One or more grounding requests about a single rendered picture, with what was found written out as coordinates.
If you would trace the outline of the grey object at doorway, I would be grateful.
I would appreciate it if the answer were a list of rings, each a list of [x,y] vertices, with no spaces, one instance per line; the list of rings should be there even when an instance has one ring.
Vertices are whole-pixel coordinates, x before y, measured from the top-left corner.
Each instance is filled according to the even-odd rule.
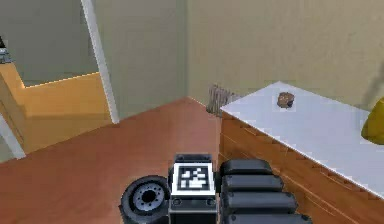
[[[0,64],[11,63],[12,59],[10,53],[8,52],[2,37],[0,36]]]

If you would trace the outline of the small brown round object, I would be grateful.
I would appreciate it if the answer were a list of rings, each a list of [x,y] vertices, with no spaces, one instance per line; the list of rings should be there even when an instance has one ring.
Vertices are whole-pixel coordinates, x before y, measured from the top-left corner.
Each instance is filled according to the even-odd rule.
[[[280,108],[291,108],[294,103],[295,96],[289,92],[281,92],[277,99],[277,105]]]

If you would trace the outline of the yellow rounded object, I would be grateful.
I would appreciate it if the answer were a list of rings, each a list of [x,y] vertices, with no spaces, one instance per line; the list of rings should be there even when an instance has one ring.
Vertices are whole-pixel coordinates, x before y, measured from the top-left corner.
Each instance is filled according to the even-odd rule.
[[[361,136],[377,145],[384,145],[384,97],[377,101],[361,130]]]

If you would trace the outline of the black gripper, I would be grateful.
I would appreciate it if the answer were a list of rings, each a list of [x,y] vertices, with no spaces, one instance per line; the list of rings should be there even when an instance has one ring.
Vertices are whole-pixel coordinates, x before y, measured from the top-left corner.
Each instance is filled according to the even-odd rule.
[[[133,181],[120,199],[123,224],[169,224],[169,198],[168,182],[163,176],[148,175]]]

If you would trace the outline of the white-topped wooden chest of drawers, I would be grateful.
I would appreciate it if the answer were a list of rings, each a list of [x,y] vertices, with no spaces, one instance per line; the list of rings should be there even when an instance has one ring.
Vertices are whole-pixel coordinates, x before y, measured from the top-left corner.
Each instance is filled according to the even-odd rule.
[[[384,146],[361,137],[367,111],[283,82],[222,111],[221,158],[268,161],[314,224],[384,224]]]

